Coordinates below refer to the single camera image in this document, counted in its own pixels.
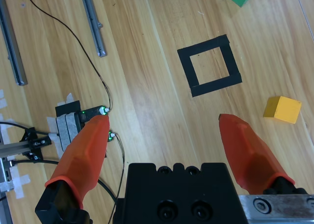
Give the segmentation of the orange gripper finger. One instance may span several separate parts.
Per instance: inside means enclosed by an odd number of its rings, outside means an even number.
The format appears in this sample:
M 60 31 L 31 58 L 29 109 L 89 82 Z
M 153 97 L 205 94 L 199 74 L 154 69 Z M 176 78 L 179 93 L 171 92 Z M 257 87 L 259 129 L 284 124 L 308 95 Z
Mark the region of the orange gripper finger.
M 251 126 L 232 114 L 219 115 L 225 154 L 237 184 L 251 195 L 305 195 L 296 188 L 268 145 Z
M 93 117 L 64 151 L 35 207 L 43 224 L 91 224 L 85 195 L 98 183 L 109 136 L 108 115 Z

